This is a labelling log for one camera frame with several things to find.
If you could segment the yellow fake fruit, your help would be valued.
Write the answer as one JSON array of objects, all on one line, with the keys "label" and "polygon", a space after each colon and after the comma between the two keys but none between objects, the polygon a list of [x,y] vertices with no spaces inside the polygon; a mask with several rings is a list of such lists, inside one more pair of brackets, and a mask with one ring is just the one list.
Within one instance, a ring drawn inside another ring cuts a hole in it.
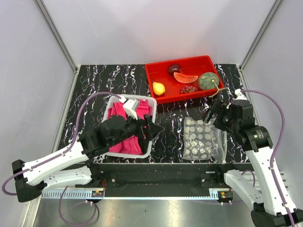
[{"label": "yellow fake fruit", "polygon": [[165,86],[159,82],[153,82],[152,89],[153,89],[153,93],[157,96],[163,95],[166,91]]}]

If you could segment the dark red fake apple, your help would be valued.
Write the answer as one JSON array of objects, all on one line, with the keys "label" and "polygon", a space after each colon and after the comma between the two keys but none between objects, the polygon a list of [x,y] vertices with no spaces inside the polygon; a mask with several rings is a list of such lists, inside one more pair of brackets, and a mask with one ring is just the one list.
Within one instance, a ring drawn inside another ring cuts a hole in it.
[{"label": "dark red fake apple", "polygon": [[174,74],[174,72],[181,72],[181,67],[178,64],[173,64],[168,67],[169,74]]}]

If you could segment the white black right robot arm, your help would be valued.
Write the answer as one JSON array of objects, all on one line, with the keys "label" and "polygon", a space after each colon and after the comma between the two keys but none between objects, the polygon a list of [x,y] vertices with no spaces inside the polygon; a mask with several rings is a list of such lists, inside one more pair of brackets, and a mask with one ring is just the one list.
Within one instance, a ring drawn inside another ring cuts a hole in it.
[{"label": "white black right robot arm", "polygon": [[256,227],[294,227],[303,221],[303,211],[296,207],[284,185],[272,158],[273,143],[268,130],[255,124],[253,106],[248,100],[238,99],[226,104],[215,100],[204,122],[213,116],[216,129],[230,133],[241,145],[254,169],[258,191],[233,164],[219,165],[215,182],[229,186],[250,209]]}]

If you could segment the red fake food piece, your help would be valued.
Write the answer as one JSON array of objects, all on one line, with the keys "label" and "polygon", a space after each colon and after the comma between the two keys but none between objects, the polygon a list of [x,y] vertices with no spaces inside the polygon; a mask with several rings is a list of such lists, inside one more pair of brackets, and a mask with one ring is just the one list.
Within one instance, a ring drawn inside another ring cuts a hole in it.
[{"label": "red fake food piece", "polygon": [[180,73],[180,72],[174,72],[173,76],[177,82],[183,83],[183,84],[193,83],[196,80],[198,80],[198,76],[187,75],[187,74]]}]

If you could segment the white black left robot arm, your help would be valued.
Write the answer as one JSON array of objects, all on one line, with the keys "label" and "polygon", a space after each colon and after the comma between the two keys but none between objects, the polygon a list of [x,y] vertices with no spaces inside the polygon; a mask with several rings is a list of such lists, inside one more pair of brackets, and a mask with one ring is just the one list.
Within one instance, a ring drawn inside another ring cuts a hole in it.
[{"label": "white black left robot arm", "polygon": [[147,114],[138,120],[113,115],[66,148],[30,162],[16,160],[12,169],[17,199],[28,202],[49,189],[62,186],[98,187],[102,183],[100,173],[88,166],[83,169],[70,167],[80,162],[92,162],[95,157],[109,152],[111,147],[132,136],[151,141],[163,130]]}]

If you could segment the green fake vegetable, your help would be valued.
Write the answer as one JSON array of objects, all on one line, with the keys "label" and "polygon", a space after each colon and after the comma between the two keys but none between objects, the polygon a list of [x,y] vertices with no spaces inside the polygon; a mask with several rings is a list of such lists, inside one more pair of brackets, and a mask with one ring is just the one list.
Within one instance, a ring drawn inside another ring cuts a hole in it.
[{"label": "green fake vegetable", "polygon": [[198,78],[198,86],[201,90],[211,90],[216,88],[217,91],[213,95],[209,96],[209,98],[216,96],[219,92],[226,89],[226,87],[219,88],[219,82],[219,77],[213,72],[206,72]]}]

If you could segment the clear zip top bag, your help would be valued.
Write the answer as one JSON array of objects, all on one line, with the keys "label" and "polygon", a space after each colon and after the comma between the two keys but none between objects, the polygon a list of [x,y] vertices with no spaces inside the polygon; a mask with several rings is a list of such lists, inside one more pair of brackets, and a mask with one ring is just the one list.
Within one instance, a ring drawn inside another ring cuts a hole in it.
[{"label": "clear zip top bag", "polygon": [[185,160],[210,160],[214,158],[218,163],[226,163],[227,135],[213,125],[215,119],[208,123],[186,117],[184,121],[184,150],[182,158]]}]

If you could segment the purple fake grapes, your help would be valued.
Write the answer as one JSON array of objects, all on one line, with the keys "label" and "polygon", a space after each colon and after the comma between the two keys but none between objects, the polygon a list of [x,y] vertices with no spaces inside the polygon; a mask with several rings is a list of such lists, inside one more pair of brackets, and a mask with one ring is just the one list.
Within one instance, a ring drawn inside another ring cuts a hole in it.
[{"label": "purple fake grapes", "polygon": [[184,86],[180,89],[181,94],[188,94],[188,93],[193,93],[196,91],[197,91],[197,88],[194,86]]}]

